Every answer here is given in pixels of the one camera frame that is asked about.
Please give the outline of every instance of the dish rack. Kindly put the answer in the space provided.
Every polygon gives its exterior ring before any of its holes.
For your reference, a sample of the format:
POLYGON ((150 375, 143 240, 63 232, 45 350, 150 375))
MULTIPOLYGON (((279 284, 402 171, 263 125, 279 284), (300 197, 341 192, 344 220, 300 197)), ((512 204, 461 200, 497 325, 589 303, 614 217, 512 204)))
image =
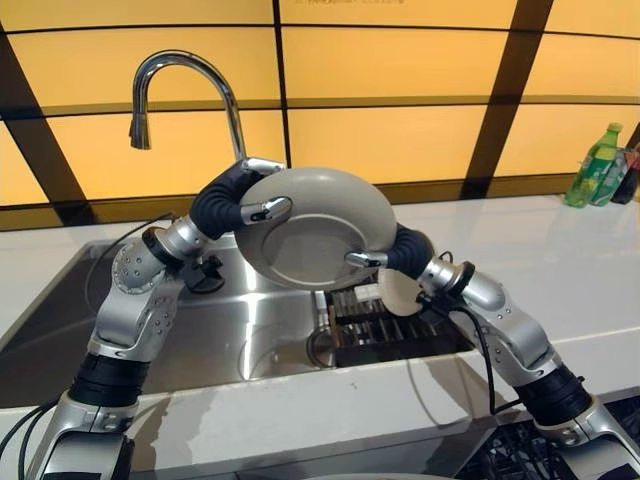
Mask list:
POLYGON ((322 334, 333 354, 332 365, 324 366, 349 367, 471 349, 453 323, 434 310, 398 317, 380 299, 359 301, 353 288, 326 292, 324 297, 327 325, 322 334))

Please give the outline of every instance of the sink basin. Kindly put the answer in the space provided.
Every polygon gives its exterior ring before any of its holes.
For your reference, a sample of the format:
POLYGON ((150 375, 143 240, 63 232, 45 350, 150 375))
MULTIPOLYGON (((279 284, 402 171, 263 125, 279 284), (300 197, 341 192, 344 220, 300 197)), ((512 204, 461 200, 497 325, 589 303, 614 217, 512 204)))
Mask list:
MULTIPOLYGON (((108 242, 85 245, 18 320, 0 351, 0 408, 41 404, 68 388, 85 353, 94 317, 83 296, 91 264, 108 242)), ((159 393, 317 370, 307 339, 320 325, 322 293, 294 290, 262 277, 242 258, 233 236, 216 242, 225 285, 215 293, 183 290, 164 348, 144 393, 159 393)), ((118 248, 100 262, 90 300, 110 286, 118 248)))

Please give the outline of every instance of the kitchen faucet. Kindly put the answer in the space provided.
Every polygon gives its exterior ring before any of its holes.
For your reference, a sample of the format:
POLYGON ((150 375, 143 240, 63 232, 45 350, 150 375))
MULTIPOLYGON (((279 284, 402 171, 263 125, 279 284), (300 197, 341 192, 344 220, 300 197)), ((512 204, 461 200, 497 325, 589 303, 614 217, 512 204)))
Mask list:
POLYGON ((184 65, 202 73, 213 83, 222 96, 224 108, 227 112, 227 121, 231 131, 231 143, 236 162, 247 158, 242 136, 242 126, 240 125, 240 114, 238 112, 238 102, 233 95, 229 83, 222 74, 209 62, 193 53, 181 50, 164 50, 154 53, 144 60, 133 79, 133 119, 129 136, 131 146, 142 150, 151 148, 149 139, 149 125, 147 111, 149 106, 148 92, 151 78, 158 70, 169 65, 184 65))

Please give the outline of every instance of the black rubber joint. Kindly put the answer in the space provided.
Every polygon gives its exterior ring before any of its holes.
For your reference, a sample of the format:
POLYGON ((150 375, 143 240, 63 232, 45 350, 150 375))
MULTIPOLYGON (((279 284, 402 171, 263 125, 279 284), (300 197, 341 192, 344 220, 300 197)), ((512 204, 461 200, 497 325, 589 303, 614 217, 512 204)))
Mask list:
POLYGON ((198 230, 217 240, 223 233, 242 227, 244 222, 238 202, 261 178, 257 172, 242 170, 241 162, 238 162, 204 187, 189 212, 198 230))
POLYGON ((591 395, 564 365, 540 380, 515 387, 520 400, 539 425, 567 422, 591 405, 591 395))
POLYGON ((87 405, 126 407, 142 393, 148 362, 87 354, 69 389, 71 399, 87 405))
POLYGON ((387 252, 387 268, 392 268, 417 279, 433 257, 433 246, 421 232, 398 224, 396 240, 387 252))

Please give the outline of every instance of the white countertop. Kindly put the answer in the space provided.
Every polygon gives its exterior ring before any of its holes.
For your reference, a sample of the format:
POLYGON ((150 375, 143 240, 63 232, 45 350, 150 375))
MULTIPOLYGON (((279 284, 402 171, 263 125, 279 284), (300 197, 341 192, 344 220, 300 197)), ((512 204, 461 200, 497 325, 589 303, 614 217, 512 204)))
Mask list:
MULTIPOLYGON (((451 250, 455 263, 470 260, 504 283, 569 368, 586 377, 586 388, 616 398, 640 393, 638 207, 576 210, 558 197, 537 196, 394 209, 438 251, 451 250)), ((0 345, 82 245, 131 226, 1 233, 0 345)), ((484 378, 481 357, 468 352, 144 396, 130 430, 134 468, 196 476, 249 461, 255 467, 264 455, 292 461, 464 431, 487 415, 484 378)), ((503 399, 515 398, 499 379, 496 387, 503 399)), ((0 411, 0 435, 27 410, 0 411)), ((32 445, 41 433, 36 429, 32 445)), ((17 450, 14 440, 0 478, 15 475, 17 450)))

